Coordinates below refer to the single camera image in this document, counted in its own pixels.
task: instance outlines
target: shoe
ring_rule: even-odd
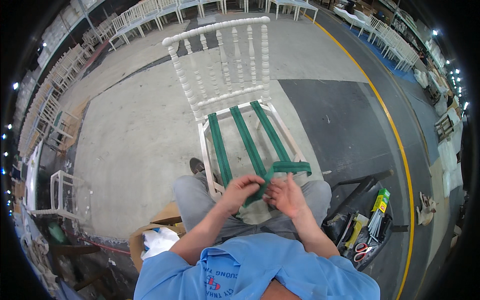
[[[198,158],[192,157],[190,158],[190,170],[192,170],[192,173],[195,175],[205,170],[205,165]]]

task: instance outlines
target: white dog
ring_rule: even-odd
[[[417,206],[417,214],[418,214],[418,225],[422,224],[427,226],[430,224],[431,220],[433,219],[433,214],[437,211],[435,210],[437,203],[431,198],[426,197],[424,194],[420,192],[420,201],[421,201],[421,212],[419,207]]]

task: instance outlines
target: tool tray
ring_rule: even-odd
[[[325,234],[335,243],[335,245],[338,245],[340,242],[340,245],[338,246],[340,253],[345,250],[345,242],[350,239],[350,236],[353,232],[353,225],[355,224],[355,222],[352,221],[347,234],[342,241],[339,241],[343,232],[345,231],[345,227],[347,226],[349,214],[360,213],[367,218],[370,218],[372,214],[371,210],[377,198],[378,191],[383,188],[382,184],[372,176],[367,176],[364,179],[359,180],[357,183],[360,183],[358,187],[356,187],[356,189],[342,202],[342,204],[338,206],[335,211],[329,212],[322,224],[322,229],[324,230]],[[391,205],[388,205],[385,211],[385,216],[392,218],[392,215],[392,207]],[[362,271],[378,255],[378,253],[380,253],[382,248],[387,244],[391,235],[392,227],[387,230],[383,242],[376,242],[372,239],[369,246],[376,247],[368,252],[365,258],[357,263],[353,261],[353,256],[355,255],[354,249],[351,249],[348,255],[345,257],[350,259],[350,261],[353,263],[353,266],[357,270]],[[360,231],[355,245],[361,242],[366,243],[368,238],[368,228],[365,226]]]

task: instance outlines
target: red cable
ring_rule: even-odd
[[[102,244],[98,244],[98,243],[95,243],[94,241],[87,240],[86,238],[76,236],[76,235],[74,235],[72,232],[67,231],[66,229],[63,229],[63,228],[62,228],[62,230],[65,231],[66,233],[70,234],[70,235],[73,235],[73,236],[76,237],[77,239],[84,240],[84,241],[86,241],[86,242],[89,242],[89,243],[97,246],[97,247],[100,247],[100,248],[103,248],[103,249],[107,249],[107,250],[110,250],[110,251],[113,251],[113,252],[118,252],[118,253],[123,253],[123,254],[126,254],[126,255],[130,255],[130,251],[120,250],[120,249],[112,248],[112,247],[105,246],[105,245],[102,245]]]

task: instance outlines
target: blue shirt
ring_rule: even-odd
[[[375,280],[348,259],[307,253],[299,241],[272,233],[205,248],[195,266],[170,251],[147,258],[133,298],[253,300],[273,278],[304,300],[380,299]]]

